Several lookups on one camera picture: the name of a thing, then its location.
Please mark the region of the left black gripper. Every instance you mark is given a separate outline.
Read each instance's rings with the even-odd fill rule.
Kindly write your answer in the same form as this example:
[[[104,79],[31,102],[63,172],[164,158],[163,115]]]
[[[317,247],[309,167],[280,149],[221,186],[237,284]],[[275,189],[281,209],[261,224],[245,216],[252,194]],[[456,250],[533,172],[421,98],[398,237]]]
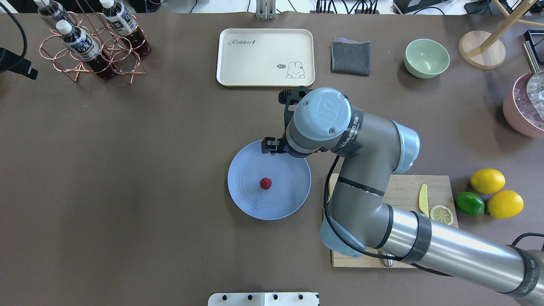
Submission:
[[[11,71],[23,75],[32,80],[37,79],[38,71],[32,66],[32,62],[3,47],[0,48],[0,73]]]

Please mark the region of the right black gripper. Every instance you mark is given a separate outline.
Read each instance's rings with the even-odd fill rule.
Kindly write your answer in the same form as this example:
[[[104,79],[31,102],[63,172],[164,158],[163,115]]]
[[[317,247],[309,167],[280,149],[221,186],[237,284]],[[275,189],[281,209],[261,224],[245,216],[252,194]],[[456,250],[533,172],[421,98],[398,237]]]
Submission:
[[[310,153],[303,153],[302,149],[294,149],[287,141],[288,124],[293,118],[294,111],[290,110],[290,106],[295,106],[309,93],[311,89],[305,86],[299,86],[294,89],[284,89],[278,93],[278,102],[284,105],[284,132],[282,137],[266,137],[261,141],[262,154],[284,154],[287,153],[295,158],[305,158]]]

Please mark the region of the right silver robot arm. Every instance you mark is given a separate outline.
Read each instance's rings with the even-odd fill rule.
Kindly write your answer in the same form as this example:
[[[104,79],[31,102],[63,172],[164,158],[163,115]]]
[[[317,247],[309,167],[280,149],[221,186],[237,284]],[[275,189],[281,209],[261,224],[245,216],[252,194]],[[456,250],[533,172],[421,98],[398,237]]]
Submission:
[[[264,138],[262,153],[304,158],[330,151],[343,158],[334,191],[325,184],[325,246],[353,257],[371,256],[368,247],[382,250],[386,259],[542,306],[542,251],[499,245],[383,201],[392,174],[406,172],[418,157],[414,130],[352,106],[333,88],[287,89],[278,101],[285,130],[281,138]]]

